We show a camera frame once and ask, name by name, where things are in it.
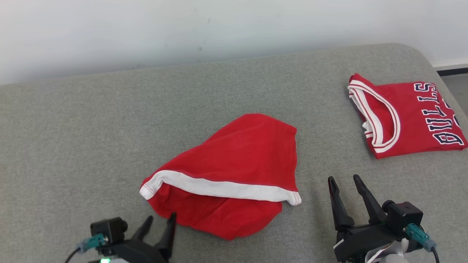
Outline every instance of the gray sofa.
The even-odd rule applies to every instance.
[[[468,151],[376,160],[346,89],[360,73],[375,84],[437,84],[465,134],[468,119],[421,53],[379,44],[169,68],[76,76],[0,87],[0,261],[63,262],[89,224],[120,216],[132,234],[165,227],[139,194],[142,180],[244,113],[297,127],[296,182],[262,231],[233,241],[179,226],[171,262],[335,262],[327,177],[348,213],[367,223],[353,174],[377,200],[410,201],[438,243],[442,262],[466,262]],[[71,262],[97,259],[91,250]],[[433,262],[419,250],[410,262]]]

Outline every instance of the red jersey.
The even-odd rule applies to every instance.
[[[375,86],[354,74],[348,89],[377,159],[468,147],[455,113],[433,83]]]

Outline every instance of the gray fabric surface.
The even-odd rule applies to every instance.
[[[327,177],[357,224],[367,213],[352,175],[380,203],[410,201],[442,262],[465,262],[468,151],[376,160],[365,145],[347,81],[435,82],[468,134],[468,119],[429,62],[399,44],[349,47],[228,62],[144,69],[0,87],[0,258],[62,262],[91,222],[120,216],[131,235],[152,208],[144,178],[244,113],[298,128],[302,204],[284,203],[265,229],[224,241],[178,227],[172,262],[335,262]],[[165,226],[155,215],[146,238]],[[97,259],[95,251],[72,262]],[[432,262],[420,250],[410,262]]]
[[[442,80],[460,104],[465,115],[468,114],[468,74],[445,76]]]

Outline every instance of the white wall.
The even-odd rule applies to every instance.
[[[0,84],[398,42],[468,64],[466,0],[2,0]]]

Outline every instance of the teal connector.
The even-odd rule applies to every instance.
[[[91,248],[96,248],[107,243],[107,238],[103,234],[96,234],[90,238],[83,240],[76,248],[80,248],[78,253],[85,253]]]
[[[427,252],[431,252],[432,248],[435,249],[437,246],[436,242],[430,239],[430,236],[426,234],[426,232],[413,223],[406,227],[406,234],[408,234],[410,238],[418,241],[421,245],[423,245]]]

